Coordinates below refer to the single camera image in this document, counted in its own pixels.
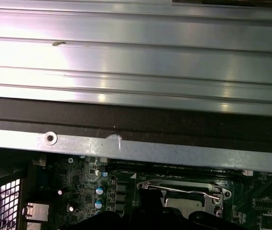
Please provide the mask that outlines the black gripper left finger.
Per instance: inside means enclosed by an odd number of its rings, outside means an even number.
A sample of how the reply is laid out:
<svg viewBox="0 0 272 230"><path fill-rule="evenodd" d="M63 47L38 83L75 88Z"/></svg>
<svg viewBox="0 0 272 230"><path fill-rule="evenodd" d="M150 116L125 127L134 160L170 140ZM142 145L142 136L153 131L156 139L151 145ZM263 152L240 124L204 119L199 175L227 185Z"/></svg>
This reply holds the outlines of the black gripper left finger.
<svg viewBox="0 0 272 230"><path fill-rule="evenodd" d="M116 212L105 211L77 224L72 225L73 230L138 230L148 225L151 220L151 210L148 209L149 190L140 189L141 204L130 215L120 216Z"/></svg>

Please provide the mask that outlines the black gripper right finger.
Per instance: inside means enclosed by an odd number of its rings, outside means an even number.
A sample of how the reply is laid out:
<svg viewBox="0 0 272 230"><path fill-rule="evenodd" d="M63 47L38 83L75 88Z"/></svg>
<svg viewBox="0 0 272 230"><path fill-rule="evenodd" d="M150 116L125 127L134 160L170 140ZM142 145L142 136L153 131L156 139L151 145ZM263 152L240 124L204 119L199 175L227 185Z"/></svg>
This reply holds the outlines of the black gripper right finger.
<svg viewBox="0 0 272 230"><path fill-rule="evenodd" d="M243 230L244 228L204 211L195 211L188 218L178 209L164 208L161 191L152 190L151 225L161 230Z"/></svg>

